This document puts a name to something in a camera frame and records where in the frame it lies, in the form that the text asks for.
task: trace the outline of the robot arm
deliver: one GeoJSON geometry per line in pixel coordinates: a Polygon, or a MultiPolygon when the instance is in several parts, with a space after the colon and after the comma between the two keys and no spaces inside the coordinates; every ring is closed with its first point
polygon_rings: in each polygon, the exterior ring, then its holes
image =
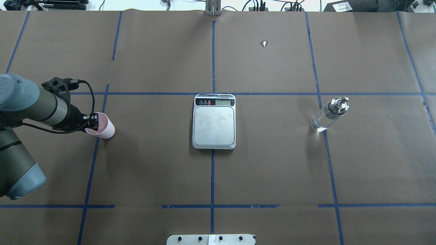
{"type": "Polygon", "coordinates": [[[71,78],[53,78],[38,87],[15,74],[0,74],[0,197],[18,199],[45,182],[45,176],[12,128],[26,125],[51,133],[72,133],[98,129],[94,95],[89,83],[71,78]],[[70,104],[70,90],[88,85],[92,112],[83,114],[70,104]],[[51,131],[23,123],[31,119],[51,126],[51,131]]]}

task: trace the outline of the clear bottle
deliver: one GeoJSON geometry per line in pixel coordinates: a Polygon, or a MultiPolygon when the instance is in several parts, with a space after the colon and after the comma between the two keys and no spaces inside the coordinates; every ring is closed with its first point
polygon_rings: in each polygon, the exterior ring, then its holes
{"type": "Polygon", "coordinates": [[[336,97],[325,105],[310,122],[312,128],[317,132],[322,132],[328,129],[334,121],[339,119],[348,111],[348,97],[336,97]]]}

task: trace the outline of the white bracket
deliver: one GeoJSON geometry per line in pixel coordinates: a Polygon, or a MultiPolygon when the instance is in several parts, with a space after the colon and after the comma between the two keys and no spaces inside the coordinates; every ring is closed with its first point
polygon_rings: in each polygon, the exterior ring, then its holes
{"type": "Polygon", "coordinates": [[[167,245],[256,245],[255,238],[249,234],[171,235],[167,245]]]}
{"type": "Polygon", "coordinates": [[[221,0],[206,0],[206,15],[221,15],[221,0]]]}

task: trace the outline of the blue tape grid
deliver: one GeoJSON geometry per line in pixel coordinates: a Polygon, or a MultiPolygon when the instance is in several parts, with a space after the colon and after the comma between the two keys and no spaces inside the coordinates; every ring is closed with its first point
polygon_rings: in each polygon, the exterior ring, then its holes
{"type": "MultiPolygon", "coordinates": [[[[123,12],[120,11],[119,20],[118,20],[118,27],[117,27],[115,42],[114,42],[114,49],[113,49],[113,54],[112,54],[112,60],[114,60],[114,58],[115,58],[116,45],[117,45],[117,41],[118,41],[118,35],[119,35],[119,29],[120,29],[120,25],[121,25],[122,14],[123,14],[123,12]]],[[[413,61],[412,55],[411,55],[410,50],[409,50],[409,46],[407,44],[406,37],[404,35],[404,30],[402,27],[399,12],[397,12],[396,14],[397,14],[397,19],[398,19],[401,35],[402,35],[402,38],[404,41],[404,45],[405,45],[410,63],[411,63],[412,68],[413,68],[413,72],[414,72],[415,77],[416,77],[416,81],[417,81],[420,93],[369,93],[369,92],[366,92],[366,93],[365,92],[364,93],[350,93],[350,92],[321,93],[320,88],[319,88],[319,83],[318,83],[318,75],[317,75],[316,66],[315,66],[315,57],[314,57],[314,52],[313,52],[312,37],[311,37],[311,33],[310,33],[309,17],[308,17],[307,13],[305,13],[305,14],[306,14],[307,33],[309,36],[310,52],[311,52],[312,64],[313,64],[313,74],[315,77],[317,92],[316,93],[311,93],[311,92],[289,92],[289,93],[287,93],[287,92],[265,92],[265,93],[262,93],[262,92],[254,92],[254,93],[251,93],[251,92],[233,92],[231,94],[234,94],[234,95],[313,95],[313,96],[316,95],[318,97],[318,103],[319,103],[320,108],[322,107],[321,96],[323,96],[323,95],[422,96],[423,101],[426,103],[427,115],[428,115],[430,123],[432,125],[433,132],[435,133],[435,136],[436,136],[436,127],[435,127],[432,114],[427,106],[427,101],[426,101],[426,96],[436,96],[436,93],[424,93],[424,91],[423,91],[422,84],[421,84],[421,81],[419,79],[416,67],[415,67],[415,63],[413,61]]],[[[17,51],[17,48],[18,48],[19,42],[21,40],[21,37],[23,35],[23,32],[25,30],[25,26],[27,24],[27,20],[29,18],[29,15],[30,15],[30,12],[28,12],[26,14],[26,18],[25,18],[23,26],[21,28],[20,35],[18,36],[17,43],[15,44],[14,51],[11,55],[10,60],[9,60],[9,64],[8,64],[7,69],[6,69],[6,73],[9,72],[10,67],[12,65],[12,62],[14,60],[14,56],[15,56],[15,53],[17,51]]],[[[216,21],[212,22],[212,91],[214,93],[215,93],[215,22],[216,21]]],[[[95,92],[95,95],[104,95],[105,96],[104,102],[103,102],[103,107],[102,107],[102,112],[104,112],[108,95],[190,95],[190,96],[192,96],[192,95],[196,95],[199,93],[203,93],[203,92],[195,92],[195,93],[186,93],[186,92],[109,92],[109,85],[107,85],[105,92],[95,92]]],[[[90,95],[89,92],[72,92],[71,94],[73,94],[73,95],[90,95]]],[[[328,145],[328,137],[327,137],[326,132],[324,132],[323,134],[324,134],[324,141],[325,141],[327,154],[328,154],[328,162],[329,162],[329,167],[330,167],[330,181],[331,181],[332,193],[333,193],[333,197],[334,197],[334,204],[319,204],[318,207],[319,208],[334,208],[335,209],[336,218],[337,218],[337,225],[338,225],[338,233],[339,233],[341,245],[344,244],[344,241],[343,241],[343,237],[342,237],[339,208],[395,208],[395,207],[414,207],[414,208],[424,207],[425,208],[425,207],[436,207],[436,203],[339,204],[337,202],[336,188],[335,188],[335,183],[334,183],[334,173],[333,173],[333,168],[332,168],[332,164],[331,164],[330,149],[329,149],[329,145],[328,145]]],[[[98,208],[98,209],[101,209],[101,208],[113,209],[113,208],[115,208],[115,205],[88,205],[89,193],[91,190],[92,177],[93,177],[93,173],[94,173],[98,145],[99,145],[99,138],[97,138],[96,142],[95,142],[94,155],[93,155],[93,159],[92,159],[91,171],[90,171],[90,175],[89,175],[89,181],[88,181],[88,187],[87,187],[84,205],[0,204],[0,208],[73,208],[73,209],[78,208],[78,209],[83,209],[82,221],[81,221],[78,242],[77,242],[77,244],[79,245],[81,243],[81,239],[82,239],[83,228],[84,228],[85,218],[86,218],[86,210],[87,209],[95,209],[95,208],[98,208]]],[[[280,207],[279,204],[215,204],[215,183],[214,182],[215,182],[215,151],[211,150],[211,204],[162,205],[161,208],[162,209],[209,208],[211,210],[211,233],[213,234],[214,233],[214,209],[215,208],[278,208],[278,207],[280,207]]]]}

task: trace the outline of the light blue joint cap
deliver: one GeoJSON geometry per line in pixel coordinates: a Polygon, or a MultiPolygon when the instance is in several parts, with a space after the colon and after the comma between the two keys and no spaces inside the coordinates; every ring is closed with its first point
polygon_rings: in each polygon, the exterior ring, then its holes
{"type": "Polygon", "coordinates": [[[0,111],[16,112],[31,107],[39,98],[39,87],[12,73],[0,74],[0,111]]]}
{"type": "Polygon", "coordinates": [[[38,164],[33,165],[6,194],[11,200],[16,200],[34,191],[45,183],[45,175],[38,164]]]}

